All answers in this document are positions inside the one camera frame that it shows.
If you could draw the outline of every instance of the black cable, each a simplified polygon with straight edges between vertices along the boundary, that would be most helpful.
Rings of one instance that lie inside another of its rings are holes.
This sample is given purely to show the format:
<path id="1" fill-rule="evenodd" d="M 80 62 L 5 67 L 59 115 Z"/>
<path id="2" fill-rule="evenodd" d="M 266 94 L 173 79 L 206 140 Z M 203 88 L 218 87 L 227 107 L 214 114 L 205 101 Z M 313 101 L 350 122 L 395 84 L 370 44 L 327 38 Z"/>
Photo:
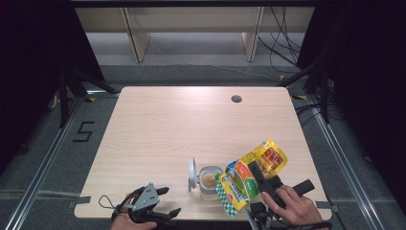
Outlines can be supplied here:
<path id="1" fill-rule="evenodd" d="M 316 117 L 316 115 L 320 114 L 320 112 L 317 112 L 313 114 L 310 118 L 308 118 L 303 124 L 301 124 L 301 127 L 304 127 L 312 118 Z"/>
<path id="2" fill-rule="evenodd" d="M 275 40 L 275 42 L 278 44 L 278 45 L 280 45 L 281 47 L 283 47 L 284 49 L 288 49 L 288 50 L 290 50 L 291 48 L 289 48 L 289 47 L 287 47 L 287 46 L 285 46 L 285 45 L 283 45 L 283 44 L 281 44 L 275 37 L 274 37 L 274 35 L 272 34 L 272 33 L 270 33 L 271 34 L 271 37 Z"/>
<path id="3" fill-rule="evenodd" d="M 289 62 L 292 65 L 296 65 L 295 62 L 291 61 L 289 58 L 285 57 L 283 54 L 279 53 L 278 51 L 272 49 L 271 47 L 269 47 L 264 41 L 262 41 L 262 39 L 260 37 L 258 37 L 259 41 L 266 47 L 268 48 L 268 50 L 270 50 L 271 52 L 275 53 L 276 55 L 278 55 L 279 57 L 283 58 L 284 60 L 286 60 L 287 62 Z"/>
<path id="4" fill-rule="evenodd" d="M 328 221 L 322 221 L 319 223 L 313 223 L 313 224 L 307 224 L 307 225 L 288 225 L 286 223 L 283 223 L 280 221 L 282 224 L 282 227 L 277 227 L 277 226 L 270 226 L 269 229 L 271 230 L 313 230 L 313 229 L 332 229 L 332 224 Z"/>
<path id="5" fill-rule="evenodd" d="M 285 73 L 285 74 L 297 74 L 298 73 L 298 71 L 284 71 L 284 70 L 280 70 L 277 67 L 275 67 L 274 63 L 272 63 L 272 50 L 271 50 L 271 55 L 269 56 L 269 60 L 270 60 L 272 68 L 280 73 Z"/>
<path id="6" fill-rule="evenodd" d="M 274 9 L 273 9 L 272 7 L 271 7 L 271 11 L 272 11 L 272 13 L 273 13 L 273 15 L 274 15 L 275 20 L 277 21 L 277 24 L 278 24 L 279 29 L 280 29 L 279 32 L 278 32 L 278 36 L 277 36 L 276 40 L 278 40 L 279 35 L 282 33 L 282 35 L 283 35 L 284 38 L 286 39 L 286 42 L 287 42 L 287 44 L 288 44 L 288 46 L 289 46 L 290 54 L 292 55 L 293 59 L 294 59 L 295 62 L 296 62 L 297 55 L 296 55 L 294 52 L 292 52 L 293 47 L 292 47 L 291 44 L 290 44 L 290 42 L 293 42 L 293 41 L 292 41 L 292 40 L 288 37 L 288 35 L 287 35 L 286 20 L 285 20 L 286 7 L 282 7 L 282 23 L 280 23 L 278 17 L 276 16 L 276 14 L 275 14 L 275 12 L 274 12 Z"/>
<path id="7" fill-rule="evenodd" d="M 110 208 L 110 207 L 108 207 L 108 206 L 102 205 L 102 203 L 101 203 L 102 198 L 103 198 L 103 197 L 106 197 L 107 200 L 110 202 L 110 205 L 111 205 L 111 207 L 112 207 L 111 209 L 114 209 L 113 218 L 112 218 L 112 220 L 113 220 L 113 219 L 115 218 L 115 215 L 118 215 L 118 214 L 121 212 L 121 210 L 122 210 L 122 208 L 124 207 L 124 205 L 125 205 L 131 198 L 135 197 L 136 195 L 139 196 L 140 193 L 144 190 L 144 188 L 145 188 L 145 187 L 142 187 L 142 188 L 140 188 L 140 189 L 137 189 L 137 190 L 135 190 L 134 192 L 132 192 L 131 194 L 129 194 L 128 196 L 126 196 L 125 199 L 123 200 L 123 202 L 122 202 L 121 204 L 117 205 L 116 207 L 114 207 L 113 203 L 111 202 L 110 198 L 109 198 L 107 195 L 102 195 L 102 196 L 100 197 L 100 199 L 99 199 L 99 205 L 100 205 L 102 208 Z"/>
<path id="8" fill-rule="evenodd" d="M 292 45 L 290 44 L 289 36 L 287 35 L 287 27 L 286 27 L 286 20 L 285 20 L 285 17 L 286 17 L 286 7 L 282 7 L 282 18 L 283 18 L 283 21 L 282 21 L 282 34 L 283 34 L 284 38 L 286 39 L 286 42 L 287 42 L 287 44 L 288 44 L 288 46 L 289 46 L 290 55 L 291 55 L 292 58 L 295 60 L 295 62 L 297 62 L 298 56 L 297 56 L 296 53 L 293 51 L 293 47 L 292 47 Z"/>
<path id="9" fill-rule="evenodd" d="M 318 106 L 320 106 L 319 103 L 313 103 L 313 104 L 307 104 L 307 105 L 295 108 L 295 110 L 297 110 L 296 115 L 298 116 L 298 119 L 301 117 L 301 115 L 304 111 L 308 110 L 309 108 L 314 108 L 314 107 L 318 107 Z"/>

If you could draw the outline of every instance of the gray carpet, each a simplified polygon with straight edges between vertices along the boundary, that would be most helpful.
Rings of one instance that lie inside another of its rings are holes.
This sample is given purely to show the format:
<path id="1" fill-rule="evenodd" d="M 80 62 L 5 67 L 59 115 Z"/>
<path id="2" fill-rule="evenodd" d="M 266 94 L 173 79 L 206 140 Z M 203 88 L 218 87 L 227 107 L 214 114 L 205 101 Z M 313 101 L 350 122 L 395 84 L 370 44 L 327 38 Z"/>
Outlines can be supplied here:
<path id="1" fill-rule="evenodd" d="M 107 83 L 120 89 L 126 85 L 224 85 L 224 86 L 274 86 L 279 82 L 280 73 L 268 66 L 231 67 L 224 70 L 213 66 L 102 66 Z M 294 68 L 281 67 L 285 71 L 297 71 Z M 303 95 L 305 79 L 289 86 L 291 95 Z M 97 98 L 93 103 L 83 103 L 72 123 L 63 146 L 46 177 L 41 191 L 28 214 L 22 229 L 108 229 L 109 219 L 79 219 L 74 216 L 70 206 L 84 185 L 87 174 L 98 150 L 108 120 L 117 98 Z M 307 101 L 294 100 L 295 107 L 307 104 Z M 395 200 L 385 187 L 373 165 L 362 156 L 362 147 L 353 136 L 350 127 L 334 105 L 329 107 L 329 119 L 347 158 L 350 160 L 361 184 L 372 199 L 388 229 L 402 229 L 406 218 Z M 0 177 L 0 227 L 4 227 L 22 192 L 29 186 L 44 155 L 51 146 L 60 121 L 59 108 L 46 114 L 32 138 L 27 143 L 30 151 L 17 155 L 6 172 Z M 92 122 L 83 127 L 92 131 L 88 142 L 74 142 L 86 138 L 78 133 L 83 122 Z M 323 186 L 331 201 L 338 205 L 339 217 L 347 229 L 369 229 L 346 179 L 321 132 L 311 109 L 300 116 L 303 131 Z M 331 222 L 334 229 L 344 229 L 337 216 Z M 226 229 L 227 225 L 212 223 L 179 223 L 176 229 L 190 229 L 193 226 L 202 229 Z"/>

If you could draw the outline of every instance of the floor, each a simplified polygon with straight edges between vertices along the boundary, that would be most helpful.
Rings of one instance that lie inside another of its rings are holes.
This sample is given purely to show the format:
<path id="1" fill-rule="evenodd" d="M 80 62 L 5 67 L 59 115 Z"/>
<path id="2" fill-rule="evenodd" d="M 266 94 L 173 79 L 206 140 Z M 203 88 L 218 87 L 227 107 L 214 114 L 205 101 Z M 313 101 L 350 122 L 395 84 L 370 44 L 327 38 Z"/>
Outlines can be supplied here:
<path id="1" fill-rule="evenodd" d="M 264 84 L 269 83 L 271 86 L 276 85 L 280 78 L 292 75 L 277 70 L 298 71 L 283 58 L 275 54 L 271 56 L 262 43 L 258 44 L 255 61 L 248 62 L 240 34 L 153 34 L 147 55 L 141 63 L 134 62 L 126 34 L 88 34 L 88 37 L 106 81 L 115 87 L 150 82 L 151 80 L 131 82 L 128 75 L 138 69 L 145 71 L 146 75 L 162 69 L 160 78 L 164 79 L 174 78 L 166 70 L 176 70 L 179 71 L 176 74 L 181 75 L 181 68 L 188 66 L 191 74 L 212 71 L 216 76 L 242 75 L 245 77 L 241 77 L 241 80 L 252 78 L 259 84 L 267 81 Z M 264 43 L 273 45 L 270 34 L 261 34 L 260 37 Z M 290 34 L 289 38 L 300 46 L 304 35 Z M 289 45 L 283 40 L 281 44 Z M 275 49 L 295 61 L 290 50 L 280 45 Z M 219 79 L 208 78 L 208 81 L 215 83 Z M 292 84 L 289 87 L 290 94 L 304 96 L 304 82 L 305 78 Z M 99 90 L 91 85 L 88 89 L 95 92 Z M 78 109 L 73 114 L 76 120 L 66 131 L 58 128 L 60 112 L 57 102 L 56 108 L 38 124 L 27 143 L 30 150 L 17 155 L 0 177 L 0 227 L 7 227 L 9 220 L 15 218 L 20 218 L 21 221 L 13 223 L 17 228 L 23 229 L 100 229 L 109 226 L 109 219 L 78 219 L 73 214 L 82 183 L 90 170 L 98 143 L 117 101 L 117 97 L 105 96 L 103 93 L 95 94 L 95 98 L 96 103 L 71 103 L 71 107 L 77 106 Z M 333 103 L 333 94 L 329 104 L 329 125 L 320 118 L 317 107 L 307 107 L 317 102 L 317 98 L 317 94 L 308 95 L 306 100 L 293 100 L 292 103 L 295 107 L 306 108 L 297 110 L 298 117 L 323 186 L 331 200 L 334 211 L 331 219 L 333 229 L 404 228 L 405 215 L 373 165 L 363 158 L 365 152 L 346 124 L 345 116 Z M 82 138 L 77 130 L 85 121 L 96 121 L 92 127 L 91 143 L 74 142 Z M 56 137 L 61 137 L 63 141 L 56 143 Z M 15 212 L 16 210 L 24 210 L 22 213 L 25 215 L 18 216 L 20 213 Z M 224 229 L 218 225 L 212 228 Z"/>

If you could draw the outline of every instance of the aluminum rail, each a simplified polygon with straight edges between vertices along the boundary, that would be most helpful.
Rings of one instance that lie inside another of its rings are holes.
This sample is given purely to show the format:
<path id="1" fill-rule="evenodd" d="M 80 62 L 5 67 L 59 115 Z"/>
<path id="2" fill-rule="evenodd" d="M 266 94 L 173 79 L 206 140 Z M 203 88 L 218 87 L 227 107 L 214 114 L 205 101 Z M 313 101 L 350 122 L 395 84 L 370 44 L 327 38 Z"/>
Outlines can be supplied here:
<path id="1" fill-rule="evenodd" d="M 54 139 L 52 145 L 48 149 L 47 154 L 45 155 L 44 159 L 42 160 L 41 165 L 39 166 L 33 180 L 31 181 L 30 186 L 25 191 L 24 195 L 20 199 L 17 204 L 17 207 L 11 214 L 9 218 L 9 222 L 7 224 L 7 230 L 16 230 L 20 229 L 25 218 L 27 217 L 28 213 L 30 212 L 31 207 L 34 204 L 36 195 L 41 188 L 49 170 L 51 169 L 56 157 L 57 153 L 59 152 L 63 141 L 66 137 L 67 132 L 69 131 L 72 121 L 75 118 L 77 111 L 79 110 L 80 105 L 83 103 L 83 98 L 77 97 L 72 104 L 70 109 L 71 116 L 66 122 L 65 126 L 61 127 L 56 134 L 56 138 Z"/>
<path id="2" fill-rule="evenodd" d="M 309 95 L 307 97 L 308 97 L 308 102 L 310 104 L 317 103 L 317 100 L 315 99 L 314 96 Z M 346 178 L 347 183 L 350 186 L 350 190 L 352 191 L 352 194 L 354 195 L 354 198 L 357 201 L 358 206 L 361 209 L 361 212 L 364 215 L 364 218 L 365 218 L 367 224 L 370 226 L 371 229 L 376 229 L 376 230 L 386 229 L 383 224 L 383 221 L 380 219 L 379 215 L 377 214 L 377 211 L 376 211 L 374 205 L 370 201 L 370 198 L 367 195 L 367 192 L 362 187 L 361 182 L 359 181 L 358 177 L 356 176 L 355 171 L 353 170 L 349 159 L 344 154 L 343 149 L 341 148 L 340 144 L 338 143 L 338 140 L 335 137 L 334 132 L 331 129 L 331 126 L 324 122 L 324 119 L 320 115 L 319 110 L 320 110 L 319 108 L 316 108 L 316 107 L 313 108 L 313 114 L 316 117 L 316 120 L 328 141 L 328 144 L 334 154 L 334 157 L 335 157 L 344 177 Z"/>

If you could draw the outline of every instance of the yellow snack box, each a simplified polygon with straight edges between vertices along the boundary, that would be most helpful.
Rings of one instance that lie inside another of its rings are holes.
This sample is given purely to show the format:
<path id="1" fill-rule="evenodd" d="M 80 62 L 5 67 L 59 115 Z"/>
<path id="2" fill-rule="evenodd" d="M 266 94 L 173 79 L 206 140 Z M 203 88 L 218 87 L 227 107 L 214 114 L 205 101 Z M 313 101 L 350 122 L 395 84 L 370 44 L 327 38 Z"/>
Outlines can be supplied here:
<path id="1" fill-rule="evenodd" d="M 221 191 L 226 194 L 226 200 L 223 200 L 225 208 L 226 204 L 232 204 L 239 211 L 259 194 L 256 179 L 248 168 L 248 164 L 253 161 L 259 165 L 263 177 L 268 179 L 281 171 L 287 163 L 287 157 L 278 145 L 268 138 L 254 150 L 231 162 L 224 174 L 218 178 L 222 186 Z"/>

